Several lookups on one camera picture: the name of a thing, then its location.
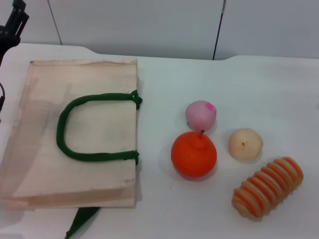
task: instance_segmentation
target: toy orange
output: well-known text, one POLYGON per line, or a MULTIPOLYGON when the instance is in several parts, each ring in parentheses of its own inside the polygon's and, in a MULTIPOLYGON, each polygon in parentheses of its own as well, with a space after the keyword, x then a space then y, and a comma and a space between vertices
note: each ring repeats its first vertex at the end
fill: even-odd
POLYGON ((181 174, 201 177, 210 172, 217 161, 213 142, 202 132, 181 134, 171 148, 171 160, 181 174))

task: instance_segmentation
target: toy food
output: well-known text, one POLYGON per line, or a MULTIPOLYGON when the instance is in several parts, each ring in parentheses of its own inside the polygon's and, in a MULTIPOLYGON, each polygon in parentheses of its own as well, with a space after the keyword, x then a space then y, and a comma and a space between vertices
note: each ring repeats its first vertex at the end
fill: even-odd
POLYGON ((216 108, 211 103, 195 101, 187 107, 185 116, 191 129, 208 131, 215 124, 216 113, 216 108))
POLYGON ((233 205, 242 216, 261 218, 294 191, 304 178, 289 157, 276 159, 234 190, 233 205))
POLYGON ((231 156, 244 161, 258 157, 263 147, 263 140, 250 128, 237 129, 229 137, 228 151, 231 156))
POLYGON ((187 177, 201 177, 210 172, 217 161, 213 142, 202 132, 181 134, 171 148, 171 160, 178 172, 187 177))

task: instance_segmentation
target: canvas bag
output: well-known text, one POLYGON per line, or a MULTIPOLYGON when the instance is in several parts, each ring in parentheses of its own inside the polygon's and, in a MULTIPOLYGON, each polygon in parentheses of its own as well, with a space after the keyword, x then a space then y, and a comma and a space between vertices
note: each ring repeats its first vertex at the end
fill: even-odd
MULTIPOLYGON (((135 160, 79 162, 56 145, 56 127, 72 100, 137 89, 136 60, 31 62, 0 167, 0 198, 12 209, 132 207, 135 160)), ((69 115, 65 141, 76 152, 136 150, 136 104, 89 102, 69 115)))

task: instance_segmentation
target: orange striped toy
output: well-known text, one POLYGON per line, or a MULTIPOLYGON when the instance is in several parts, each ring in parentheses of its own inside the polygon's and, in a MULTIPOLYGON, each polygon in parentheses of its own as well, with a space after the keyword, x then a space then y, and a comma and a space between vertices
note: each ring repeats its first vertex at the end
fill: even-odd
POLYGON ((299 165, 289 157, 275 159, 234 189, 232 203, 242 216, 263 217, 303 181, 299 165))

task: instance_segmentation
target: green rope handle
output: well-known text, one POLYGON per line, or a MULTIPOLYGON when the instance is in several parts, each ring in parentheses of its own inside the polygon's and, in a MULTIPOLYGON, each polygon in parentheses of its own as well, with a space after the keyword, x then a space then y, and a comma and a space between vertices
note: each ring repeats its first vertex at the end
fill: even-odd
POLYGON ((56 144, 61 149, 61 151, 68 157, 83 161, 83 162, 104 162, 117 159, 135 159, 135 164, 139 163, 139 153, 136 150, 125 151, 119 153, 77 153, 72 151, 65 143, 64 132, 66 127, 66 122, 70 112, 77 106, 85 104, 89 101, 128 101, 131 100, 136 103, 136 109, 140 108, 142 103, 142 98, 139 97, 138 91, 135 90, 130 94, 123 93, 107 93, 101 95, 90 95, 83 96, 73 100, 69 103, 64 111, 61 113, 58 126, 56 130, 56 144))

